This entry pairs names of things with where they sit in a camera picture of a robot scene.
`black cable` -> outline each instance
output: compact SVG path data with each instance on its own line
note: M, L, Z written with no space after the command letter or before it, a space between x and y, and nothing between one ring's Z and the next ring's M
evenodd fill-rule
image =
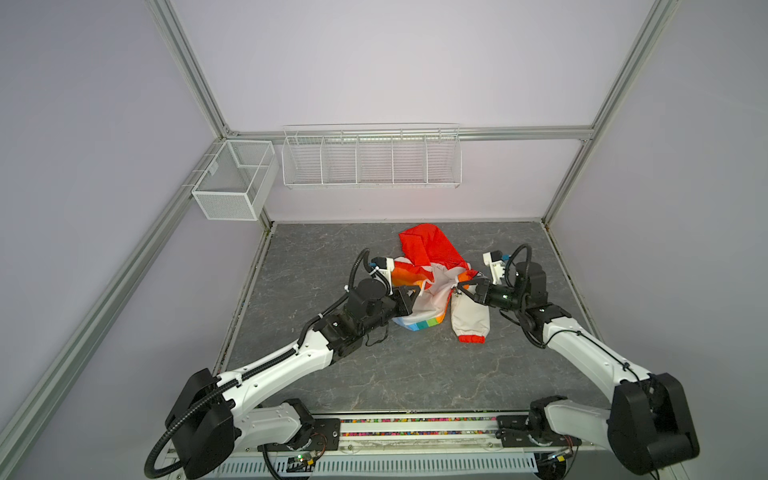
M381 343L384 340L386 340L387 337L389 336L389 322L386 323L386 326L384 328L386 329L386 331L384 332L384 337L382 337L379 340L376 340L374 343L371 343L370 345L368 344L368 341L370 340L370 338L368 335L366 335L366 346L374 346L375 344Z
M534 336L533 336L533 335L532 335L530 332L528 332L527 330L523 330L523 333L525 334L525 338L527 338L527 339L528 339L528 341L529 341L530 343L532 343L532 344L533 344L533 346L535 346L536 348L539 348L539 349L545 349L545 348L547 348L547 346L546 346L545 344L543 344L543 343L539 342L539 341L538 341L538 339L537 339L536 337L534 337Z
M540 347L540 348L542 348L542 349L547 348L547 345L549 345L549 343L552 341L552 339L554 339L558 334L563 333L563 332L571 332L571 333L575 333L577 336L583 336L585 339L587 339L590 342L592 342L597 348L599 348L600 350L605 352L606 355L610 356L613 360L615 360L616 363L621 365L624 370L629 370L630 372L632 372L632 375L634 375L634 378L637 380L637 383L640 383L640 377L637 376L637 373L635 373L634 370L629 366L629 362L622 362L621 360L616 358L613 353L608 352L600 343L597 343L593 339L591 339L588 336L584 335L580 330L558 330L557 332L553 333L552 336L549 337L549 340L547 340L547 342L542 347Z
M264 465L266 465L266 469L269 470L272 478L275 480L285 480L280 476L279 473L277 473L277 470L275 470L275 467L272 465L272 462L270 461L270 454L266 451L266 444L261 446L261 452L264 455Z
M326 308L322 316L328 315L333 310L335 310L339 305L344 303L344 301L347 298L347 294L341 296L336 302L334 302L331 306ZM299 335L299 340L297 342L297 345L299 348L301 347L301 344L304 342L304 339L306 338L306 334L309 332L310 327L317 323L318 320L320 320L322 317L320 315L315 316L313 319L311 319L309 322L307 322L304 327L301 330L301 335ZM277 365L278 363L282 362L285 359L289 359L291 356L293 356L296 353L296 350L289 349L280 355L276 356L275 358L271 360L267 360L266 362L262 363L261 365L258 365L257 367L245 372L243 374L243 380L248 380L250 377L263 372L266 369L269 369L272 366ZM154 467L155 462L157 461L157 457L162 452L165 445L170 441L170 439L176 435L176 432L178 432L179 428L197 411L199 411L201 408L203 408L207 403L209 403L212 399L214 399L216 396L221 395L222 393L226 392L227 390L231 389L232 387L237 385L237 380L232 379L229 382L223 384L222 386L215 389L213 392L209 393L208 395L204 396L201 400L198 402L195 402L187 411L178 419L176 419L165 431L163 436L160 437L159 440L157 440L157 443L155 446L150 450L149 455L147 456L147 461L144 463L144 475L147 476L147 478L160 478L164 477L165 475L170 474L171 472L175 472L179 468L183 466L181 462L175 462L173 465L169 465L167 467L160 468L159 470Z
M500 313L500 314L501 314L501 315L502 315L504 318L506 318L507 320L509 320L510 322L514 323L514 324L515 324L515 325L517 325L517 326L520 326L520 322L519 322L519 321L517 321L517 320L515 320L515 319L513 319L513 318L512 318L512 317L510 317L510 316L506 316L506 315L504 314L504 310L499 310L498 312L499 312L499 313Z
M533 249L531 248L531 245L528 243L523 243L521 246L517 247L515 251L512 253L512 255L509 256L507 259L507 264L504 266L504 281L507 283L507 286L515 286L512 282L509 281L509 266L512 265L512 261L515 259L515 257L525 248L525 272L523 273L523 280L525 283L523 284L523 288L525 288L525 285L528 283L528 268L531 266L531 258L533 257Z
M569 473L571 473L571 468L574 467L574 463L576 463L576 455L578 455L578 447L579 445L576 445L576 451L574 452L574 458L571 459L571 464L568 466L568 470L565 471L565 475L563 475L563 478L560 480L564 480L565 477L568 476Z
M165 448L165 445L168 444L170 439L176 435L176 432L181 428L181 426L195 413L197 413L200 409L202 409L205 405L207 405L211 400L215 399L225 391L231 389L237 385L237 380L232 379L229 382L223 384L219 388L215 389L213 392L209 393L208 395L204 396L202 399L198 400L197 402L193 403L192 406L179 418L175 419L173 423L170 424L168 427L168 430L165 431L163 436L160 437L159 440L157 440L157 443L154 444L154 447L149 452L149 455L147 456L147 461L144 463L144 475L147 476L147 478L160 478L164 477L165 475L170 474L171 472L175 472L179 468L183 466L182 462L175 462L173 465L169 465L167 467L160 468L159 470L154 467L154 463L157 461L157 457L160 456L160 453Z
M379 280L384 282L384 286L386 287L386 294L389 295L389 291L391 290L391 288L390 288L389 282L387 281L387 279L384 276L384 274L381 273L379 270L377 270L376 273L374 273L374 275L376 275L379 278Z
M366 269L366 272L371 271L371 266L368 264L368 254L371 250L364 248L360 250L360 253L357 254L357 258L355 259L355 263L352 264L352 270L349 272L349 281L346 283L346 287L348 289L352 289L355 287L355 275L357 274L357 269L360 267L360 264L364 262L363 268Z
M304 343L306 334L310 331L310 328L312 327L312 325L314 325L315 323L318 323L320 319L322 319L324 316L328 315L333 310L336 310L337 308L339 308L339 305L344 303L348 296L349 296L348 293L344 293L336 302L333 302L331 306L323 310L323 312L320 315L315 315L309 322L304 324L304 327L301 329L301 334L299 334L299 339L296 342L299 345L299 348Z

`white wall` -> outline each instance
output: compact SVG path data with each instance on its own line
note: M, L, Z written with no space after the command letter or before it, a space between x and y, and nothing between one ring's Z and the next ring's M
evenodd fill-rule
M138 0L3 2L0 65L1 428L212 134Z
M457 188L289 189L282 174L266 209L273 220L541 218L578 140L468 141Z
M236 131L591 124L653 0L176 0Z
M765 476L767 25L683 2L552 227L607 343L683 383L692 480Z
M187 378L216 361L259 239L193 204L16 478L143 478Z

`wire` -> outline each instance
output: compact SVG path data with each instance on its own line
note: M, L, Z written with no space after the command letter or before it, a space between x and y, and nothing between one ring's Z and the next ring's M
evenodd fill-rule
M584 337L585 339L589 340L589 341L590 341L590 342L592 342L592 343L593 343L593 344L594 344L594 345L595 345L597 348L599 348L600 350L602 350L603 352L605 352L605 354L606 354L606 355L610 356L610 357L611 357L613 360L615 360L615 361L616 361L616 363L618 363L619 365L621 365L621 367L622 367L624 370L629 370L629 371L632 373L632 375L634 375L634 378L637 380L637 383L640 383L640 377L639 377L639 376L637 376L637 373L635 373L635 372L634 372L634 370L633 370L633 369L632 369L632 368L629 366L629 365L630 365L630 364L629 364L629 362L622 362L621 360L619 360L618 358L616 358L616 356L615 356L613 353L611 353L611 352L608 352L608 351L607 351L607 350L606 350L606 349L605 349L605 348L604 348L604 347L603 347L603 346L602 346L600 343L597 343L597 342L595 342L593 339L591 339L591 338L589 338L588 336L584 335L584 334L583 334L583 333L582 333L580 330L558 330L557 332L553 333L553 334L552 334L552 336L551 336L551 337L549 337L549 340L547 340L547 342L546 342L546 343L545 343L545 344L544 344L542 347L540 347L540 348L542 348L542 349L544 349L544 348L547 348L547 345L549 345L549 343L550 343L550 342L551 342L551 341L552 341L552 340L553 340L553 339L554 339L554 338L555 338L557 335L559 335L560 333L563 333L563 332L571 332L571 333L575 333L575 334L576 334L576 336L581 336L581 337Z
M357 258L355 258L355 263L352 264L352 270L349 271L349 281L347 282L347 287L351 290L355 287L355 275L357 274L357 269L360 267L360 264L363 263L363 268L366 269L366 272L369 272L369 268L371 267L368 264L368 254L371 252L371 250L364 248L360 250L360 253L357 254Z
M333 302L331 306L323 310L321 314L315 315L314 318L304 324L304 327L301 329L301 334L299 334L299 339L296 341L296 343L299 345L299 348L301 348L302 343L304 343L304 339L306 338L306 334L310 331L310 327L319 322L324 316L330 314L333 310L339 308L339 305L344 303L348 297L349 294L344 293L336 302Z
M512 282L509 281L509 266L512 265L512 261L515 259L518 253L520 253L524 248L526 249L526 252L525 252L525 272L523 273L523 280L525 281L525 283L523 283L523 288L525 288L525 286L528 283L528 268L531 266L533 249L531 248L530 244L523 243L521 246L515 249L512 255L509 256L509 258L507 259L507 264L504 266L504 281L507 283L507 286L515 286L512 284Z
M379 280L384 282L384 286L386 287L386 294L389 295L389 292L390 290L392 290L392 288L389 286L389 282L387 281L384 274L377 270L376 273L374 273L374 275L376 275L379 278Z
M168 475L171 472L175 472L176 470L184 466L180 460L179 462L175 462L172 465L160 468L158 470L154 467L154 463L157 461L157 457L160 456L160 452L163 451L163 449L165 448L165 445L168 444L171 437L176 435L176 432L178 432L181 426L184 423L186 423L187 420L192 415L197 413L210 401L214 400L216 397L221 395L223 392L231 389L235 385L237 385L237 380L235 379L232 379L229 382L223 384L219 388L215 389L213 392L204 396L202 399L193 403L192 406L182 416L176 418L174 422L170 424L170 426L168 427L168 430L166 430L163 436L161 436L160 439L157 440L157 443L154 444L154 447L152 447L152 449L150 450L149 455L147 455L147 461L144 462L144 475L146 475L147 478L164 477L165 475Z
M504 314L504 312L505 312L505 311L508 311L508 310L499 310L498 312L499 312L499 313L500 313L500 314L501 314L501 315L502 315L504 318L506 318L507 320L509 320L510 322L514 323L514 324L515 324L515 325L517 325L517 326L520 326L520 322L519 322L519 321L517 321L517 320L515 320L515 319L513 319L513 318L512 318L512 317L510 317L510 316L506 316L506 315Z
M266 469L270 472L270 475L272 475L272 478L275 480L286 480L285 478L281 477L279 473L277 473L277 470L275 469L274 465L272 465L272 461L270 460L270 454L266 450L266 443L261 446L261 453L264 456L264 465L266 465ZM291 477L291 480L308 480L309 477Z
M528 341L530 343L532 343L533 346L535 346L536 348L539 348L539 349L542 349L542 350L547 348L547 346L545 344L539 342L538 339L536 337L534 337L533 334L531 334L529 331L523 330L523 333L525 334L525 338L527 338Z
M317 462L318 460L320 460L320 457L322 457L322 456L323 456L323 453L325 453L325 452L326 452L326 448L328 447L328 437L326 437L326 436L325 436L325 434L323 434L323 433L320 433L320 432L314 432L312 435L310 435L310 438L311 438L311 437L313 437L313 436L315 436L315 435L318 435L318 436L321 436L321 437L323 437L323 451L322 451L322 452L320 452L320 454L319 454L317 457L313 458L313 460L314 460L315 462Z
M574 467L574 463L576 463L576 455L578 455L578 448L579 445L576 445L576 452L574 452L574 458L571 459L571 464L568 466L568 470L565 471L565 475L560 480L563 480L565 477L568 476L569 473L571 473L571 468Z
M389 322L386 323L386 326L384 328L386 329L386 331L384 332L384 337L382 337L381 339L376 340L374 343L371 343L370 345L368 344L368 341L370 340L370 338L369 338L369 334L367 333L366 334L366 346L374 346L375 344L381 343L384 340L386 340L387 337L389 336Z

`red cuff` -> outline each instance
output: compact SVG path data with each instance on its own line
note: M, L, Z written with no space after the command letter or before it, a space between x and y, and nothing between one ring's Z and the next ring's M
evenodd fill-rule
M463 343L485 343L485 337L480 335L459 335L458 340Z

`white wire shelf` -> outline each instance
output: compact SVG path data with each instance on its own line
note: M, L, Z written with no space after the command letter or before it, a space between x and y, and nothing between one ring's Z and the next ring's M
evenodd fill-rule
M328 135L328 130L338 133ZM283 182L290 188L457 187L458 125L285 127Z
M210 220L259 220L279 169L271 141L227 140L192 194Z

